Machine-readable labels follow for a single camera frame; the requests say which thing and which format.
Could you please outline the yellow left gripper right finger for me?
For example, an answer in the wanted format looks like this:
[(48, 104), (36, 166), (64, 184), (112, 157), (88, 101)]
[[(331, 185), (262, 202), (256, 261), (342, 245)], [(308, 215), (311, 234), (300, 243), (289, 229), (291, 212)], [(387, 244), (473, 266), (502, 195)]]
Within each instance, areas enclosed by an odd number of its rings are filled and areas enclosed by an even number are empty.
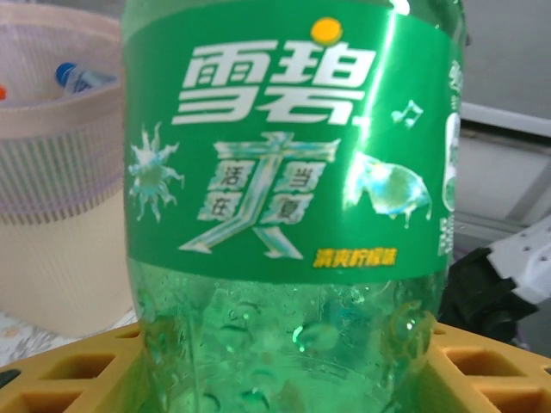
[(424, 368), (424, 411), (548, 413), (550, 359), (438, 324)]

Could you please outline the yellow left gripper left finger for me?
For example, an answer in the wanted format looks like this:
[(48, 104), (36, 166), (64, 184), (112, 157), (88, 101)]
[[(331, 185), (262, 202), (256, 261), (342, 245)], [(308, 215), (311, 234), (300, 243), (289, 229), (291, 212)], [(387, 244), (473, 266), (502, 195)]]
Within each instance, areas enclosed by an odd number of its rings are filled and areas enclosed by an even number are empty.
[(147, 394), (136, 324), (1, 368), (2, 412), (137, 412)]

